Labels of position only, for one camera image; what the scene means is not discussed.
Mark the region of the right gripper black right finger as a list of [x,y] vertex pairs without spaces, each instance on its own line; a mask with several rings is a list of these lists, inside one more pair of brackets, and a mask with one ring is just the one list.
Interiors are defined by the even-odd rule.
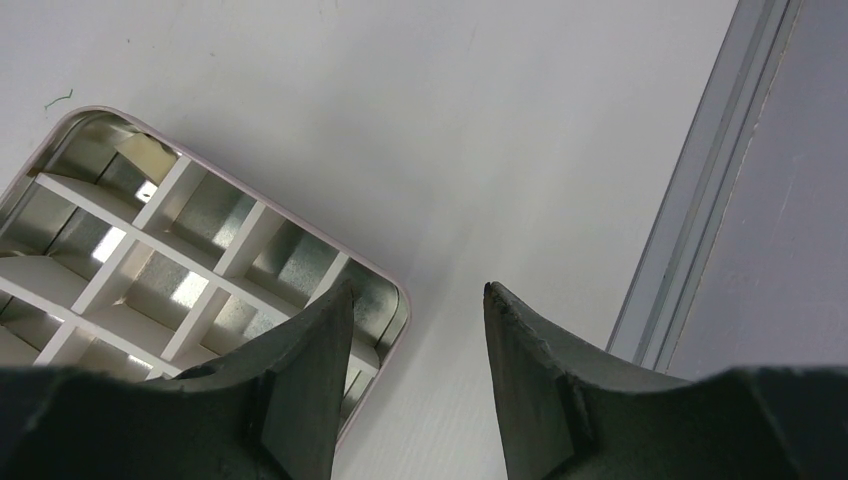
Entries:
[[734,367],[698,381],[617,358],[485,286],[511,479],[843,479],[847,371]]

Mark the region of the white chocolate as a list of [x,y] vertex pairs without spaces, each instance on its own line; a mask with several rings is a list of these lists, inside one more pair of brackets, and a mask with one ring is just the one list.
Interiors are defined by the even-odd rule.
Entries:
[[144,133],[128,137],[115,149],[156,186],[162,184],[178,158],[176,153]]

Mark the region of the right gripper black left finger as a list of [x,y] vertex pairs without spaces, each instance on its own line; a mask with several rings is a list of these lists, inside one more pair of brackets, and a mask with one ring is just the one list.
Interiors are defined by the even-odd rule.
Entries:
[[1,372],[5,479],[327,479],[352,350],[338,284],[236,350],[138,383],[79,367]]

